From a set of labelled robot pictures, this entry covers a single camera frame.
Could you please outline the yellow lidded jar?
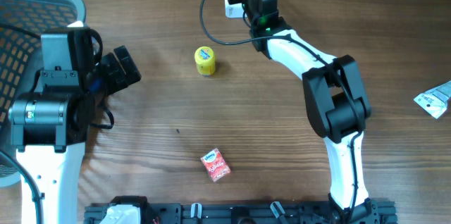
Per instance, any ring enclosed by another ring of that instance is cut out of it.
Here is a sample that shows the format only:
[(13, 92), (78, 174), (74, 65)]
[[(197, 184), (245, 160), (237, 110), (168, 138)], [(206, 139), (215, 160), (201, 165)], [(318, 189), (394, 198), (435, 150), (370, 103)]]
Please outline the yellow lidded jar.
[(194, 53), (197, 71), (200, 75), (211, 76), (216, 71), (216, 56), (208, 46), (199, 47)]

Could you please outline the red tissue pack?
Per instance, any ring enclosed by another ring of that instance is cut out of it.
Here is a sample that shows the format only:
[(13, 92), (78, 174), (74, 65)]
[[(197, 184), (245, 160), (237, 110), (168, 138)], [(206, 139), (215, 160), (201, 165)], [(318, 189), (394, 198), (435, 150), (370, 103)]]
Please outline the red tissue pack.
[(213, 182), (216, 182), (231, 173), (230, 167), (217, 148), (205, 154), (200, 160)]

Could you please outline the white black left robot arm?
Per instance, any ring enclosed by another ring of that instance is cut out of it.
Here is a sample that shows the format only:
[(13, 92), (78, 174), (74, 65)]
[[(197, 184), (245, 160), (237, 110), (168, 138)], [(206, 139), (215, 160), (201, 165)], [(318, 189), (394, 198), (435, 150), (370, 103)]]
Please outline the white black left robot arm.
[(125, 46), (104, 54), (90, 27), (51, 28), (36, 39), (43, 66), (8, 110), (16, 156), (1, 156), (21, 176), (21, 223), (76, 223), (89, 129), (114, 126), (106, 97), (141, 75)]

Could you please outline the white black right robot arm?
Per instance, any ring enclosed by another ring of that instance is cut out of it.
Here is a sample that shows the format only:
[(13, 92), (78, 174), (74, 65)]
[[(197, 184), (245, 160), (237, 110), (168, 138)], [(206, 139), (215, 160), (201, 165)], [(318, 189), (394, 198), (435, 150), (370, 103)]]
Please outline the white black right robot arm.
[(225, 0), (226, 15), (248, 19), (247, 42), (302, 81), (307, 118), (324, 140), (331, 173), (330, 202), (341, 221), (362, 218), (369, 200), (362, 171), (362, 142), (371, 106), (357, 62), (304, 41), (278, 10), (278, 0)]

